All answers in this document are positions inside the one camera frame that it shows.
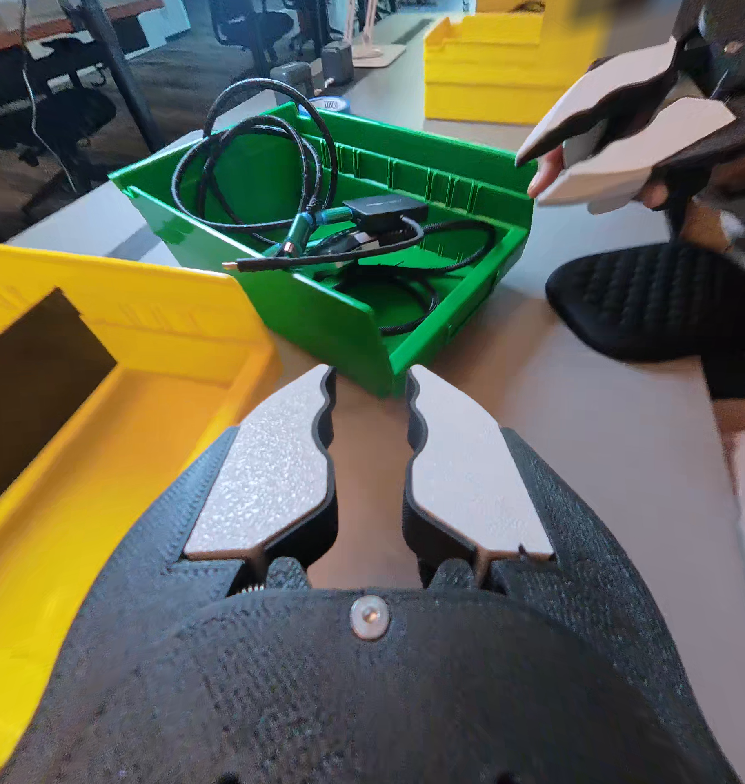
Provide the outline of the black bin divider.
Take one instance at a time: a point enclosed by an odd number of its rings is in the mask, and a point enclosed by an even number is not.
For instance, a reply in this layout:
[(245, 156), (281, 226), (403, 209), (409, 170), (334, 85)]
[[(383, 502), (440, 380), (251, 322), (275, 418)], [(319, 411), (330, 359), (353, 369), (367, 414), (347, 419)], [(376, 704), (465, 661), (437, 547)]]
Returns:
[(0, 333), (0, 497), (116, 364), (61, 289)]

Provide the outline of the black HDMI cable green plug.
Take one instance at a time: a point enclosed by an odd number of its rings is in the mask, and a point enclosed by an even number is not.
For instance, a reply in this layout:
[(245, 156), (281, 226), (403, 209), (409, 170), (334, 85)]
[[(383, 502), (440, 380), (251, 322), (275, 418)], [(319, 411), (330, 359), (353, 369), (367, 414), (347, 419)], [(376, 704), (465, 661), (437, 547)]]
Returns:
[[(256, 114), (216, 132), (216, 120), (234, 97), (252, 91), (269, 90), (289, 98), (303, 109), (316, 126), (328, 152), (328, 185), (325, 169), (314, 144), (296, 127), (276, 114)], [(234, 211), (217, 179), (217, 167), (230, 148), (242, 137), (266, 136), (293, 144), (298, 152), (301, 190), (296, 215), (291, 221), (270, 220), (244, 223)], [(183, 214), (214, 230), (244, 234), (273, 248), (276, 258), (302, 258), (307, 242), (318, 227), (319, 217), (333, 208), (338, 186), (338, 151), (327, 122), (299, 90), (272, 78), (251, 77), (226, 87), (212, 103), (201, 139), (182, 156), (171, 176), (170, 193), (174, 206)]]

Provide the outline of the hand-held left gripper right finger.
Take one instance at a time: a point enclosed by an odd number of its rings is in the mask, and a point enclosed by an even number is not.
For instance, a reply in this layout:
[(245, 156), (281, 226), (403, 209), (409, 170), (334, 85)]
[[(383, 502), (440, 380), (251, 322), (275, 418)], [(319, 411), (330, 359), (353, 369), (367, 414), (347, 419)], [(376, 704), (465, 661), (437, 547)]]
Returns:
[(554, 547), (495, 418), (423, 365), (407, 372), (413, 454), (406, 468), (404, 537), (431, 567), (473, 567), (521, 555), (547, 561)]

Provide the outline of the green plastic bin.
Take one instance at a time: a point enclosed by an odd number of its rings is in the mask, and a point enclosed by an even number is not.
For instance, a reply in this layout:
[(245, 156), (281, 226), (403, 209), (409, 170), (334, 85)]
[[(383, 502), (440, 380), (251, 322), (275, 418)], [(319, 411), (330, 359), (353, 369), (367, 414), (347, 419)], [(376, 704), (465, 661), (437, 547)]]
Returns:
[[(484, 259), (445, 276), (430, 275), (440, 301), (413, 332), (383, 336), (379, 328), (417, 319), (423, 309), (396, 284), (361, 282), (335, 292), (334, 279), (316, 281), (309, 271), (231, 274), (264, 324), (378, 397), (399, 394), (405, 372), (428, 365), (482, 307), (514, 264), (514, 252), (530, 231), (533, 201), (527, 185), (531, 162), (515, 167), (515, 154), (381, 124), (346, 113), (321, 111), (336, 145), (338, 182), (333, 205), (397, 193), (424, 201), (426, 223), (477, 219), (495, 228), (495, 248)], [(260, 256), (266, 246), (249, 235), (195, 221), (171, 197), (173, 173), (195, 142), (113, 172), (110, 180), (142, 214), (182, 267), (221, 272), (222, 263)], [(294, 141), (245, 133), (216, 167), (222, 196), (243, 223), (285, 221), (270, 233), (285, 238), (298, 212), (302, 165)], [(441, 231), (420, 246), (366, 264), (401, 268), (452, 267), (483, 246), (485, 232)]]

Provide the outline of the black foam pad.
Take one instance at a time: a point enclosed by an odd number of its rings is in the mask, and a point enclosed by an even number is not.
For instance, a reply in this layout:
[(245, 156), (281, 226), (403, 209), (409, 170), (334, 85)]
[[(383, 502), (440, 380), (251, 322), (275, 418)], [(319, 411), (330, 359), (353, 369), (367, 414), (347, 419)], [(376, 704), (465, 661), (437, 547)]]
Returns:
[(549, 276), (545, 297), (584, 345), (618, 361), (745, 352), (745, 271), (687, 242), (571, 260)]

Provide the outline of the person's right hand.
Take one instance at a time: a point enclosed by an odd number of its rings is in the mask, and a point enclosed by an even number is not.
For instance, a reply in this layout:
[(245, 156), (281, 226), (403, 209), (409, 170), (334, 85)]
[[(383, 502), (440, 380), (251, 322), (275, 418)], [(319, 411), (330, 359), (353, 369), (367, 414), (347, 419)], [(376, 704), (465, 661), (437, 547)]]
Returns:
[[(560, 145), (538, 160), (538, 168), (527, 187), (527, 195), (536, 199), (560, 176), (563, 171), (563, 147)], [(661, 207), (669, 196), (669, 189), (663, 182), (648, 181), (635, 197), (645, 207), (655, 210)]]

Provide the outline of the black office chair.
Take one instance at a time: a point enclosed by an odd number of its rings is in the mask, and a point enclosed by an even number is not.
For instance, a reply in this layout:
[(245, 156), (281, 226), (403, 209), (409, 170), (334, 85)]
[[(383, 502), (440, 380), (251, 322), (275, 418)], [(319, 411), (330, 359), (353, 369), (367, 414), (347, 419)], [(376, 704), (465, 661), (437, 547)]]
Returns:
[(266, 2), (257, 10), (252, 1), (209, 1), (209, 13), (216, 41), (248, 50), (264, 71), (278, 63), (275, 45), (295, 29), (289, 14), (269, 11)]
[[(22, 46), (24, 107), (16, 113), (16, 143), (30, 149), (34, 159), (48, 154), (75, 180), (89, 179), (92, 165), (82, 145), (116, 117), (113, 101), (101, 91), (106, 79), (100, 46), (73, 37), (43, 46), (41, 57)], [(86, 67), (100, 72), (100, 83), (82, 82), (79, 72)]]

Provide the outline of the small black box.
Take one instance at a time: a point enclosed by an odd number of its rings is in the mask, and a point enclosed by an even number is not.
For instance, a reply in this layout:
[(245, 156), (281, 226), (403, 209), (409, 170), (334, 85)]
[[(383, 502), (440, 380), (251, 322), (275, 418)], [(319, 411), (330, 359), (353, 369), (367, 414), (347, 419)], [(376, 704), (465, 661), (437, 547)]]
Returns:
[(329, 42), (321, 50), (321, 69), (325, 86), (343, 86), (354, 80), (354, 54), (347, 41)]
[(292, 61), (270, 70), (272, 80), (289, 85), (307, 98), (314, 96), (314, 82), (310, 63)]

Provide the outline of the black adapter box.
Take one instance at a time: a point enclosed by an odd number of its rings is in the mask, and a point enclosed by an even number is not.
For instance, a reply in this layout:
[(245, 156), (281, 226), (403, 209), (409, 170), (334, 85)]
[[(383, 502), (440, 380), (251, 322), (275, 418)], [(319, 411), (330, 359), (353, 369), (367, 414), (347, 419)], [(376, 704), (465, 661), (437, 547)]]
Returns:
[[(315, 270), (314, 280), (334, 280), (337, 292), (349, 292), (361, 285), (392, 285), (405, 292), (421, 308), (414, 320), (378, 328), (382, 337), (413, 332), (440, 304), (440, 294), (432, 278), (444, 277), (484, 260), (496, 244), (495, 227), (474, 218), (425, 224), (429, 207), (424, 201), (403, 195), (376, 195), (344, 201), (319, 217), (302, 258), (276, 258), (273, 248), (258, 259), (223, 263), (223, 268), (239, 273), (274, 270)], [(419, 246), (434, 234), (476, 232), (484, 240), (480, 248), (457, 262), (443, 267), (404, 267), (369, 263), (380, 256)]]

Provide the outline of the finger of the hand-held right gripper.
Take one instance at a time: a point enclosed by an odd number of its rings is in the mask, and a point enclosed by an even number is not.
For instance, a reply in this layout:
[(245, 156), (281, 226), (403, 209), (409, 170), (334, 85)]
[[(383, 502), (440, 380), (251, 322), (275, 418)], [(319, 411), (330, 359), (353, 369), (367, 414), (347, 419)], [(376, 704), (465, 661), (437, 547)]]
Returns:
[(621, 207), (633, 200), (656, 165), (736, 121), (725, 103), (684, 96), (644, 129), (569, 165), (537, 198), (541, 206), (586, 203)]
[(516, 152), (516, 166), (542, 157), (565, 140), (590, 131), (603, 120), (641, 111), (662, 97), (678, 51), (665, 43), (606, 59), (584, 73), (547, 111)]

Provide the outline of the wooden office desk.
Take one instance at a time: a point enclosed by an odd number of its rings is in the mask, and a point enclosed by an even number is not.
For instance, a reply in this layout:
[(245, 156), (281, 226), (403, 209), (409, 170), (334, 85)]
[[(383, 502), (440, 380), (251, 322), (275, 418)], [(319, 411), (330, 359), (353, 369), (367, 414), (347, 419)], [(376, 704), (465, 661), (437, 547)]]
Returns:
[(112, 24), (159, 11), (164, 6), (162, 1), (0, 2), (0, 51), (14, 46), (25, 48), (28, 41), (86, 30), (99, 42), (118, 92), (149, 152), (153, 153), (162, 149), (165, 141), (126, 62)]

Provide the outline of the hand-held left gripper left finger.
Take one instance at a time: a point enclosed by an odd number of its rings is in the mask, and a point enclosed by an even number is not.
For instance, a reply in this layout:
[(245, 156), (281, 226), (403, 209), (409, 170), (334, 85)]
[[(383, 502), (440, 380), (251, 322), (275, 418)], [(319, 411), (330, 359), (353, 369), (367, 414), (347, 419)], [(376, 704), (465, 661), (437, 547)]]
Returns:
[(262, 401), (236, 428), (191, 534), (191, 561), (319, 560), (335, 542), (336, 369), (316, 365)]

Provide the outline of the white panel stand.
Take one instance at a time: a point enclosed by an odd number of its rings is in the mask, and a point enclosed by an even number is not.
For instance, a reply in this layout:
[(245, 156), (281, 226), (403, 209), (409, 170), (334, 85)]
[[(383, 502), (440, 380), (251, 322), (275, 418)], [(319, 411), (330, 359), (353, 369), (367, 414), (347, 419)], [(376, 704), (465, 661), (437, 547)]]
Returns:
[[(358, 22), (358, 10), (364, 6), (363, 19), (360, 25), (360, 43), (353, 43), (355, 25)], [(377, 1), (347, 1), (345, 27), (342, 40), (351, 51), (354, 68), (375, 70), (393, 64), (405, 51), (402, 44), (381, 44), (373, 41), (376, 21)]]

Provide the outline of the yellow plastic bin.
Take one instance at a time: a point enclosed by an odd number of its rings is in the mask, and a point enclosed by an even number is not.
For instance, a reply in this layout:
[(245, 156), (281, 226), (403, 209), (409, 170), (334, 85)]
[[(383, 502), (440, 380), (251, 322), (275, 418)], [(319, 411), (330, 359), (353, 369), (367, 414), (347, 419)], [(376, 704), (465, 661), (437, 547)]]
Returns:
[(117, 364), (0, 497), (0, 768), (114, 548), (280, 370), (229, 275), (0, 244), (0, 333), (53, 289)]
[(612, 12), (579, 15), (577, 2), (515, 11), (519, 4), (444, 18), (426, 34), (426, 119), (534, 126), (604, 53)]

